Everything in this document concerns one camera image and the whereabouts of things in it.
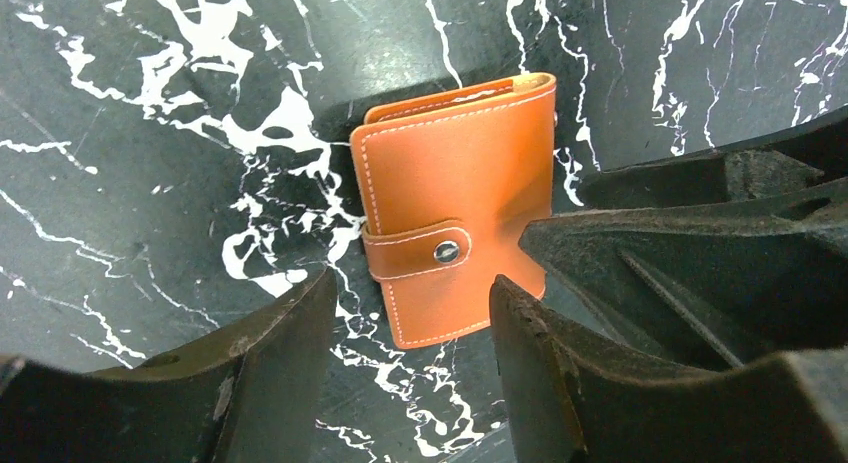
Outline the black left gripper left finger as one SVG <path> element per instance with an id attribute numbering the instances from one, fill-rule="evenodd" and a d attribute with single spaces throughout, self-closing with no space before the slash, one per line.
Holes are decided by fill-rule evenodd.
<path id="1" fill-rule="evenodd" d="M 140 366 L 77 373 L 1 358 L 5 462 L 305 462 L 335 274 Z"/>

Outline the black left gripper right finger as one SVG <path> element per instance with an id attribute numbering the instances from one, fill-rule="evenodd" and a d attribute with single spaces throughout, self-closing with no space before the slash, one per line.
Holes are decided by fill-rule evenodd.
<path id="1" fill-rule="evenodd" d="M 712 372 L 616 343 L 505 276 L 491 329 L 520 462 L 843 462 L 847 353 Z"/>

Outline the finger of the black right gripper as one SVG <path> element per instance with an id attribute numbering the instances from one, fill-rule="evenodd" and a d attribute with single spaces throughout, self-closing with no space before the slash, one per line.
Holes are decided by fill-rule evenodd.
<path id="1" fill-rule="evenodd" d="M 719 370 L 847 344 L 847 112 L 590 176 L 521 248 L 614 341 Z"/>

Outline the orange leather card holder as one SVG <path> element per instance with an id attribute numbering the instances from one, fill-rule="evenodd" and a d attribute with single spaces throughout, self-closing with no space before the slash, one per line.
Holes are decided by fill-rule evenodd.
<path id="1" fill-rule="evenodd" d="M 552 213 L 556 89 L 551 74 L 521 74 L 373 107 L 351 133 L 368 269 L 397 347 L 486 328 L 497 276 L 544 294 L 519 240 Z"/>

